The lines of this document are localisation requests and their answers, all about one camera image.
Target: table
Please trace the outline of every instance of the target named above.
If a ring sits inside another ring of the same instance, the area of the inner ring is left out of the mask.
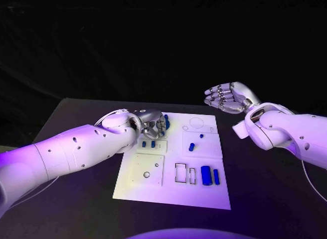
[[[244,115],[226,114],[208,106],[64,99],[34,142],[93,124],[122,108],[216,116],[231,210],[112,199],[122,158],[116,154],[61,176],[5,213],[0,238],[120,239],[168,228],[216,229],[259,239],[327,238],[327,203],[306,182],[301,161],[286,150],[263,151],[249,138],[237,138],[231,125]],[[315,166],[308,166],[308,171],[312,179],[327,177]]]

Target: white board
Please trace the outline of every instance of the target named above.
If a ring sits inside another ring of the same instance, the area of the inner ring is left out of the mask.
[[[216,118],[164,114],[169,128],[155,147],[151,148],[151,140],[141,135],[138,144],[123,153],[112,198],[230,210]],[[188,151],[190,143],[195,144],[193,151]],[[203,185],[201,166],[211,168],[210,186]],[[213,169],[218,170],[218,185]],[[177,181],[185,177],[185,183],[175,182],[175,177]]]

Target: black backdrop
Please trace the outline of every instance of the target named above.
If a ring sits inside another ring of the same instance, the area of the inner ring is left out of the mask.
[[[1,144],[30,143],[63,98],[200,105],[231,81],[327,116],[327,3],[0,2]]]

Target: white robotic arm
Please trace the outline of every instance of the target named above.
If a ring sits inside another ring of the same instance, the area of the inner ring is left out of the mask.
[[[95,126],[73,128],[47,140],[0,154],[0,218],[12,203],[41,183],[129,150],[141,133],[148,138],[164,135],[165,119],[159,111],[129,113],[122,109],[112,113],[99,119]]]
[[[239,138],[250,137],[265,150],[285,148],[298,159],[327,169],[327,118],[296,115],[283,106],[262,103],[240,83],[210,88],[204,103],[230,114],[246,113],[233,130]]]

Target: circular hole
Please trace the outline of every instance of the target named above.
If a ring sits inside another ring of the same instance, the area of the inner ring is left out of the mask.
[[[144,178],[149,177],[149,172],[144,172]]]

